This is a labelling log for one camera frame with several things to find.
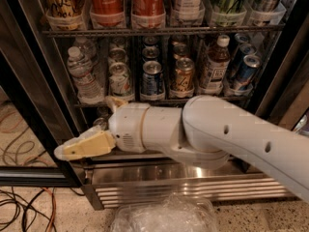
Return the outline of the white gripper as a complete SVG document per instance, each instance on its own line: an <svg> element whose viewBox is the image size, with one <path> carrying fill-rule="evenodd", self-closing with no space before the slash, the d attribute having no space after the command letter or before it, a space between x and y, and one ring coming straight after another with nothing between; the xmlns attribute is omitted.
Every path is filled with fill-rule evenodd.
<svg viewBox="0 0 309 232"><path fill-rule="evenodd" d="M150 106L147 103L128 103L113 96L106 96L105 102L113 112L108 121L109 130L94 126L78 137L66 141L54 150L58 160L81 160L106 155L116 145L124 152L143 153L145 151L142 127Z"/></svg>

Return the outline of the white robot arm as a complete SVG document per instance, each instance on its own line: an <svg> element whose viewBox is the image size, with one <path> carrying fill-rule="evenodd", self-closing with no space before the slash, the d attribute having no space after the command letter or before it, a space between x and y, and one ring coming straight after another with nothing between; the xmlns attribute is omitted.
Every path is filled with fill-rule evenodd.
<svg viewBox="0 0 309 232"><path fill-rule="evenodd" d="M158 151L177 162L216 169L232 155L309 201L309 138L280 128L218 97L196 96L184 107L109 97L109 129L94 126L54 150L71 161L124 152Z"/></svg>

